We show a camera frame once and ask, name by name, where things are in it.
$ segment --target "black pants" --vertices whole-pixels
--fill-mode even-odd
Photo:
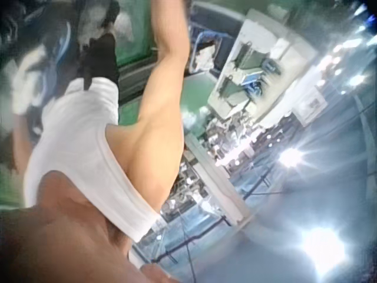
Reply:
[[[115,56],[115,38],[105,34],[97,40],[90,40],[90,46],[83,51],[78,69],[79,78],[84,78],[84,89],[88,90],[92,78],[104,77],[118,85],[119,71]]]

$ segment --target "man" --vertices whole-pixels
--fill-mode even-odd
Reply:
[[[106,33],[86,48],[65,95],[46,106],[33,151],[24,114],[44,47],[25,57],[17,75],[24,83],[14,90],[14,150],[28,208],[0,215],[9,282],[173,282],[156,266],[143,275],[127,255],[157,219],[179,170],[185,18],[183,0],[151,1],[158,62],[135,125],[117,125],[115,39]]]

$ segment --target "white glove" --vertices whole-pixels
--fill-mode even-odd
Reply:
[[[31,70],[33,66],[47,56],[46,48],[40,45],[29,52],[21,62],[13,79],[12,109],[17,115],[24,115],[33,99],[39,96],[42,84],[42,72]]]

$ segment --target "white cloth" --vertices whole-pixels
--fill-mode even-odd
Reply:
[[[159,214],[135,190],[106,141],[106,125],[118,123],[118,88],[106,78],[93,78],[90,89],[83,88],[82,78],[72,81],[65,96],[44,109],[43,134],[24,179],[26,206],[36,204],[43,176],[59,171],[138,242]]]

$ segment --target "forearm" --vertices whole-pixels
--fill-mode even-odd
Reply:
[[[159,60],[166,55],[187,61],[190,39],[183,0],[151,0],[152,28]]]
[[[32,152],[28,123],[25,116],[14,115],[13,152],[16,169],[24,176]]]

